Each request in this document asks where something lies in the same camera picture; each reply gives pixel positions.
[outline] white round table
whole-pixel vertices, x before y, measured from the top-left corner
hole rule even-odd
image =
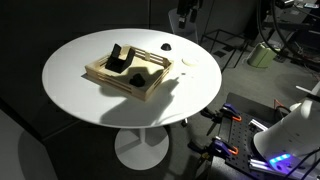
[[[115,43],[174,62],[173,69],[146,102],[86,75],[84,66],[110,53]],[[170,44],[172,50],[162,50],[164,43]],[[144,170],[156,166],[167,153],[169,140],[162,126],[206,107],[220,89],[221,73],[206,50],[182,37],[154,30],[115,29],[89,34],[62,46],[46,62],[42,81],[51,100],[72,116],[122,128],[115,140],[119,160],[131,169]]]

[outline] cable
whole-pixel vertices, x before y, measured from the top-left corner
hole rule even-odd
[[[301,13],[303,13],[303,14],[306,14],[306,15],[308,15],[308,16],[312,16],[312,17],[314,17],[314,18],[316,18],[316,19],[320,19],[320,17],[319,16],[316,16],[316,15],[314,15],[314,14],[310,14],[310,13],[307,13],[307,12],[305,12],[305,11],[302,11],[300,8],[298,8],[298,6],[296,6],[295,4],[293,5],[298,11],[300,11]]]
[[[304,180],[304,179],[308,176],[308,174],[310,174],[310,172],[311,172],[315,167],[317,167],[317,165],[318,165],[319,163],[320,163],[320,158],[319,158],[315,163],[312,164],[311,168],[302,176],[301,180]]]
[[[262,0],[258,0],[258,3],[257,3],[257,25],[258,25],[258,30],[259,30],[259,33],[260,33],[263,41],[265,42],[265,44],[266,44],[275,54],[277,54],[277,55],[279,55],[279,56],[282,56],[282,57],[284,57],[284,58],[288,58],[288,59],[290,59],[290,60],[292,60],[292,61],[294,61],[294,62],[300,63],[300,62],[301,62],[300,59],[296,59],[296,58],[287,56],[287,55],[283,54],[282,51],[279,52],[279,51],[275,50],[275,48],[272,47],[272,46],[270,45],[270,43],[268,42],[268,40],[264,37],[263,32],[262,32],[262,22],[261,22],[261,4],[262,4],[261,1],[262,1]],[[317,63],[312,62],[312,61],[309,61],[309,60],[305,60],[304,63],[306,63],[306,64],[308,64],[308,65],[309,65],[309,64],[313,64],[313,65],[314,65],[314,64],[317,64]]]
[[[287,107],[285,107],[285,106],[277,106],[275,110],[280,113],[280,115],[281,115],[282,118],[283,118],[283,114],[282,114],[282,112],[281,112],[280,109],[284,109],[284,110],[286,110],[288,113],[291,113],[290,109],[288,109]]]
[[[309,61],[307,60],[306,58],[304,58],[301,54],[297,53],[292,47],[290,47],[287,43],[287,40],[286,38],[283,36],[283,34],[280,32],[280,28],[279,28],[279,25],[277,23],[277,19],[276,19],[276,12],[275,12],[275,6],[276,6],[276,3],[275,3],[275,0],[271,0],[271,14],[272,14],[272,19],[273,19],[273,25],[274,25],[274,28],[276,30],[276,32],[278,33],[280,39],[282,40],[283,42],[283,45],[285,48],[289,49],[289,51],[297,56],[298,58],[300,58],[301,60],[304,60],[304,61]]]
[[[294,168],[283,178],[283,180],[288,179],[288,177],[289,177],[296,169],[298,169],[298,168],[300,167],[300,165],[301,165],[302,163],[304,163],[304,161],[306,161],[311,155],[313,155],[313,154],[315,154],[315,153],[317,153],[317,152],[319,152],[319,151],[320,151],[320,147],[319,147],[318,149],[313,150],[312,152],[310,152],[306,157],[304,157],[304,158],[299,162],[298,165],[296,165],[296,167],[294,167]]]
[[[295,43],[295,44],[297,45],[297,47],[299,48],[298,53],[303,55],[303,48],[302,48],[301,46],[299,46],[299,44],[298,44],[296,41],[295,41],[294,43]]]
[[[264,37],[263,32],[262,32],[262,23],[261,23],[261,5],[262,5],[261,1],[262,0],[258,0],[258,3],[257,3],[257,25],[258,25],[258,30],[259,30],[260,36],[262,37],[263,41],[277,55],[282,56],[284,58],[288,58],[292,61],[300,61],[298,59],[287,56],[287,55],[283,54],[282,52],[275,50],[275,48],[273,46],[271,46],[270,43],[268,42],[268,40]]]
[[[317,79],[317,81],[320,81],[319,74],[312,72],[312,70],[311,70],[310,68],[308,68],[308,66],[307,66],[306,64],[304,64],[304,67],[307,69],[307,71],[308,71],[309,73],[312,74],[312,76],[313,76],[314,78]]]

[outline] metal stand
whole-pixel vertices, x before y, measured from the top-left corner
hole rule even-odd
[[[162,161],[169,148],[169,138],[163,127],[121,129],[114,146],[122,164],[130,169],[146,170]]]
[[[241,54],[240,54],[240,56],[238,57],[238,60],[237,60],[236,64],[233,66],[233,68],[236,68],[236,67],[237,67],[237,65],[238,65],[238,63],[239,63],[239,61],[240,61],[240,59],[241,59],[244,51],[245,51],[245,50],[247,49],[247,47],[248,47],[249,42],[248,42],[248,40],[247,40],[245,37],[243,37],[243,36],[236,35],[236,34],[227,32],[227,31],[222,30],[222,29],[216,29],[216,30],[214,30],[214,31],[212,31],[212,32],[204,33],[204,34],[202,35],[201,40],[200,40],[200,43],[199,43],[200,46],[201,46],[204,38],[207,38],[207,39],[210,39],[210,40],[213,41],[213,43],[212,43],[212,45],[211,45],[211,48],[210,48],[210,51],[209,51],[210,53],[211,53],[211,51],[212,51],[212,49],[213,49],[213,46],[214,46],[215,42],[218,42],[218,43],[220,43],[220,44],[223,44],[223,45],[227,46],[228,48],[232,48],[232,49],[233,49],[231,56],[229,57],[228,61],[226,62],[226,64],[223,66],[223,68],[222,68],[222,70],[221,70],[221,73],[223,73],[223,71],[227,68],[229,62],[231,61],[231,59],[232,59],[234,53],[236,52],[237,48],[233,47],[233,45],[230,45],[230,44],[227,44],[227,43],[225,43],[225,42],[222,42],[222,41],[217,40],[220,32],[225,33],[225,34],[229,34],[229,35],[231,35],[231,36],[233,36],[233,37],[237,37],[237,38],[240,38],[240,39],[243,39],[243,40],[244,40],[244,46],[243,46],[243,47],[241,48],[241,50],[240,50],[240,51],[241,51]]]

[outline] metal frame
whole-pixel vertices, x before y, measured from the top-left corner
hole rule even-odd
[[[212,31],[212,32],[204,33],[204,34],[201,36],[201,40],[200,40],[200,43],[199,43],[200,46],[201,46],[204,38],[207,38],[207,39],[210,39],[210,40],[213,41],[213,43],[212,43],[212,45],[211,45],[211,48],[210,48],[210,53],[211,53],[211,51],[212,51],[212,49],[213,49],[213,46],[214,46],[214,44],[215,44],[216,42],[218,42],[218,43],[220,43],[220,44],[223,44],[223,45],[225,45],[225,46],[231,46],[231,47],[233,48],[233,52],[232,52],[231,56],[229,57],[227,63],[224,65],[224,67],[223,67],[222,70],[221,70],[221,73],[223,73],[223,71],[227,68],[228,64],[230,63],[230,61],[231,61],[234,53],[236,52],[237,48],[235,48],[233,45],[230,45],[230,44],[227,44],[227,43],[225,43],[225,42],[222,42],[222,41],[217,40],[220,32],[223,32],[223,33],[225,33],[225,34],[229,34],[229,35],[232,35],[233,37],[237,37],[237,38],[240,38],[240,39],[243,39],[243,40],[244,40],[244,47],[242,47],[242,49],[241,49],[241,54],[240,54],[240,56],[238,57],[238,60],[237,60],[236,64],[233,66],[233,68],[236,68],[236,67],[237,67],[237,65],[238,65],[238,63],[239,63],[239,61],[240,61],[240,59],[241,59],[244,51],[245,51],[245,50],[247,49],[247,47],[248,47],[249,41],[248,41],[247,38],[245,38],[245,37],[243,37],[243,36],[240,36],[240,35],[237,35],[237,34],[233,34],[233,33],[227,32],[227,31],[222,30],[222,29],[216,29],[216,30],[214,30],[214,31]],[[213,33],[215,33],[215,37],[214,37],[214,38],[212,38],[212,37],[209,36],[209,35],[211,35],[211,34],[213,34]]]

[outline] wooden tray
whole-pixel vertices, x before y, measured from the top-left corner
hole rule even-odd
[[[161,84],[173,64],[172,61],[169,61],[165,57],[129,45],[122,47],[119,59],[126,59],[130,48],[135,50],[135,56],[132,64],[121,74],[105,69],[105,64],[110,54],[86,65],[85,69],[89,76],[146,101],[155,88]],[[130,79],[137,73],[140,73],[146,81],[143,87],[136,87],[129,84]]]

